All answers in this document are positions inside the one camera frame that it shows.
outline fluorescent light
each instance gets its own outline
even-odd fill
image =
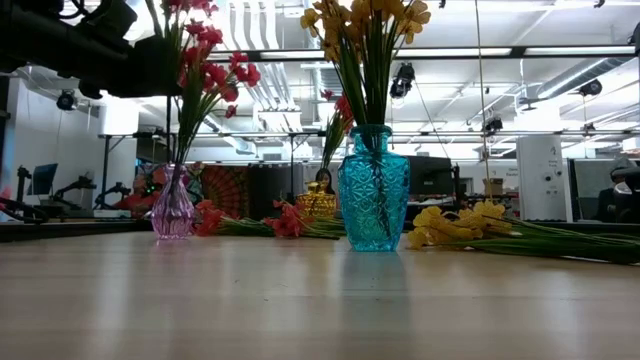
[[[260,54],[262,60],[282,60],[282,59],[306,59],[306,60],[324,60],[324,52],[322,50],[309,51],[265,51]]]
[[[533,47],[524,52],[531,56],[558,56],[558,55],[634,55],[633,46],[577,46],[577,47]]]
[[[511,48],[482,48],[480,54],[482,56],[506,56],[511,53]],[[478,56],[478,49],[459,48],[459,49],[401,49],[398,51],[398,57],[417,58],[417,57],[444,57],[444,56]]]

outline computer monitor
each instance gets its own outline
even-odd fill
[[[411,168],[409,193],[412,195],[451,195],[453,175],[451,159],[408,156]]]
[[[58,164],[36,166],[33,169],[31,185],[29,185],[27,195],[48,195],[51,193],[56,170],[58,170]]]

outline pink glass vase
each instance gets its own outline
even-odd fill
[[[164,167],[167,179],[160,197],[156,200],[151,211],[151,223],[158,240],[182,240],[190,235],[195,209],[189,200],[183,179],[186,175],[184,165],[166,165]]]

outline wall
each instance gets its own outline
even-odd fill
[[[2,179],[11,184],[11,197],[17,196],[19,166],[30,172],[39,165],[57,163],[53,191],[66,187],[78,176],[89,174],[98,186],[97,190],[71,190],[65,200],[92,207],[100,192],[104,140],[98,138],[102,123],[96,116],[83,111],[65,112],[57,108],[55,101],[27,88],[22,79],[12,79],[8,104],[11,119],[7,126],[5,160]],[[107,188],[115,181],[123,181],[128,187],[135,173],[136,140],[124,140],[110,154]],[[30,181],[26,181],[25,202],[38,204],[37,196],[26,196]],[[117,196],[109,198],[115,201]]]

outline red patterned fabric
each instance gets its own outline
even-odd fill
[[[249,216],[248,168],[208,165],[202,171],[205,199],[231,217]]]

